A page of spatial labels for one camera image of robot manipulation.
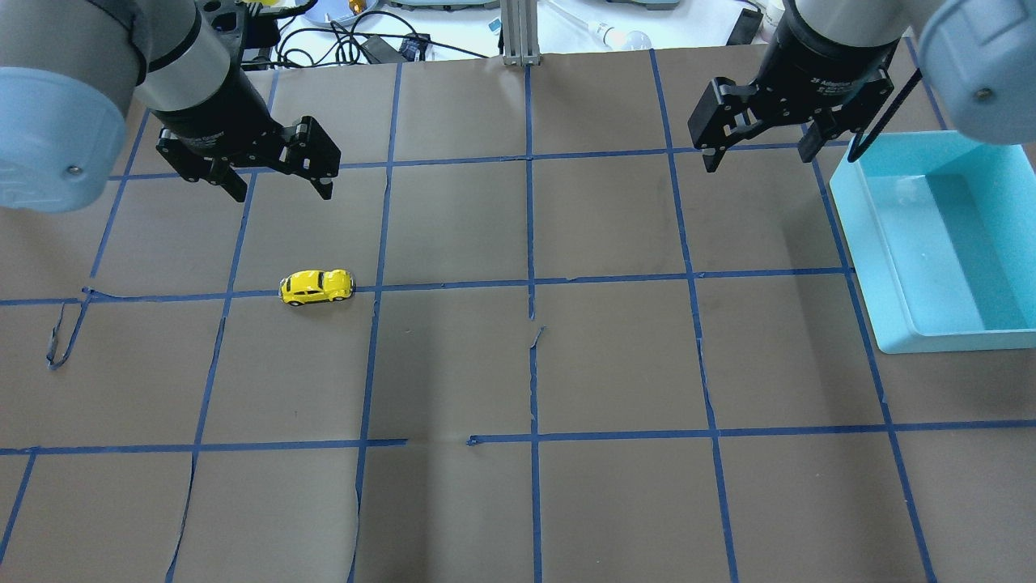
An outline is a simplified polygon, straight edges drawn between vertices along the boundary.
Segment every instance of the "toy car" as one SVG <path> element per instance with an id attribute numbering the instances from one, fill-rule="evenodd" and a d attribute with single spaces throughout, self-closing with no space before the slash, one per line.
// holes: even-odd
<path id="1" fill-rule="evenodd" d="M 281 280 L 278 297 L 289 307 L 318 302 L 341 302 L 352 296 L 356 282 L 345 269 L 309 269 L 293 272 Z"/>

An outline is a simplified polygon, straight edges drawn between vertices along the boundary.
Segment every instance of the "plastic container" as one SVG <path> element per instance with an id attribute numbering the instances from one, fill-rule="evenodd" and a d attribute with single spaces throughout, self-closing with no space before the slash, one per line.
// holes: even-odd
<path id="1" fill-rule="evenodd" d="M 1036 175 L 1021 146 L 890 134 L 831 178 L 886 353 L 1036 348 Z"/>

